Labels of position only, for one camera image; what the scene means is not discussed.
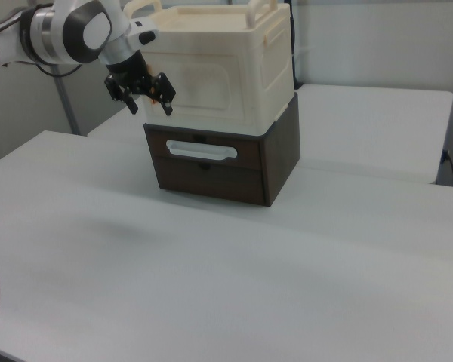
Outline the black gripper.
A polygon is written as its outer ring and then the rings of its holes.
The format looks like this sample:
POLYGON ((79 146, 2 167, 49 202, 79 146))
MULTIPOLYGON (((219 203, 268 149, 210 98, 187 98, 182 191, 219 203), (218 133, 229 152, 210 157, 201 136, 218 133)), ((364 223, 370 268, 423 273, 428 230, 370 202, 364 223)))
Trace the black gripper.
POLYGON ((105 85, 113 100, 125 103, 132 115, 138 111, 132 94, 148 96, 160 102, 165 114, 173 112, 171 101, 176 91, 167 75, 160 72, 158 75, 149 73, 148 65, 140 51, 136 51, 127 60, 117 64, 107 65, 109 74, 105 85))

